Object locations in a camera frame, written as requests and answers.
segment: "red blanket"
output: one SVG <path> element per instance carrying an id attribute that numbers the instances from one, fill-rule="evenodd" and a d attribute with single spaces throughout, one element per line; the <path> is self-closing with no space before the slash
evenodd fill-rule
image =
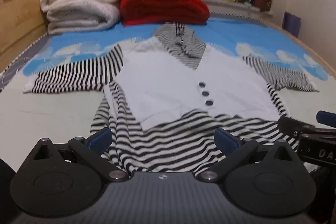
<path id="1" fill-rule="evenodd" d="M 202 0 L 121 0 L 123 25 L 176 22 L 205 24 L 209 9 Z"/>

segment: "metal screw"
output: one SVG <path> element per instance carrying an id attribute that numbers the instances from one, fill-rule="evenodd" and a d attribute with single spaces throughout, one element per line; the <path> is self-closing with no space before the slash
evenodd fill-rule
<path id="1" fill-rule="evenodd" d="M 168 176 L 162 174 L 162 175 L 159 175 L 158 178 L 161 179 L 161 180 L 165 180 L 165 179 L 168 178 Z"/>
<path id="2" fill-rule="evenodd" d="M 214 180 L 215 178 L 217 178 L 217 174 L 212 171 L 204 171 L 201 173 L 201 177 L 206 180 Z"/>
<path id="3" fill-rule="evenodd" d="M 122 179 L 126 176 L 126 173 L 124 171 L 121 171 L 121 170 L 115 170 L 115 171 L 111 171 L 109 173 L 109 176 L 112 179 Z"/>

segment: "windowsill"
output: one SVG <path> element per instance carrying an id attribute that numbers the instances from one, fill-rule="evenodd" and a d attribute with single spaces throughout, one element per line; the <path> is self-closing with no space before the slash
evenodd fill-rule
<path id="1" fill-rule="evenodd" d="M 236 9 L 236 10 L 244 10 L 244 11 L 249 11 L 252 13 L 258 13 L 258 14 L 264 14 L 267 16 L 272 17 L 273 13 L 270 12 L 260 12 L 260 9 L 257 7 L 253 6 L 247 6 L 243 3 L 237 3 L 233 1 L 225 1 L 225 0 L 203 0 L 207 5 L 215 5 L 215 6 L 220 6 L 220 7 L 228 7 L 231 9 Z"/>

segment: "striped collar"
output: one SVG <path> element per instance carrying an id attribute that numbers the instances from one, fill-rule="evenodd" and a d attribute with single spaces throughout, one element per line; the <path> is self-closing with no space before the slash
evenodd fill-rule
<path id="1" fill-rule="evenodd" d="M 191 58 L 202 58 L 206 44 L 196 35 L 195 31 L 184 24 L 166 23 L 154 31 L 154 35 L 175 54 L 188 55 Z"/>

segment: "bed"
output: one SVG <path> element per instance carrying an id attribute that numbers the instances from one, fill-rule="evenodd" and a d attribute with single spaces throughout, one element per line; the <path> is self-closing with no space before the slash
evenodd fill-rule
<path id="1" fill-rule="evenodd" d="M 117 24 L 106 31 L 51 36 L 46 34 L 39 0 L 0 0 L 0 18 L 3 138 L 0 158 L 15 171 L 40 138 L 65 143 L 75 136 L 88 137 L 92 119 L 103 99 L 103 94 L 95 91 L 23 94 L 27 79 L 60 64 L 103 56 L 120 41 L 143 41 L 160 26 Z M 303 71 L 320 92 L 281 90 L 279 95 L 293 118 L 319 125 L 315 120 L 317 111 L 336 112 L 334 69 L 278 26 L 262 19 L 212 11 L 207 25 L 189 27 L 201 40 L 227 55 L 253 55 L 281 67 Z"/>

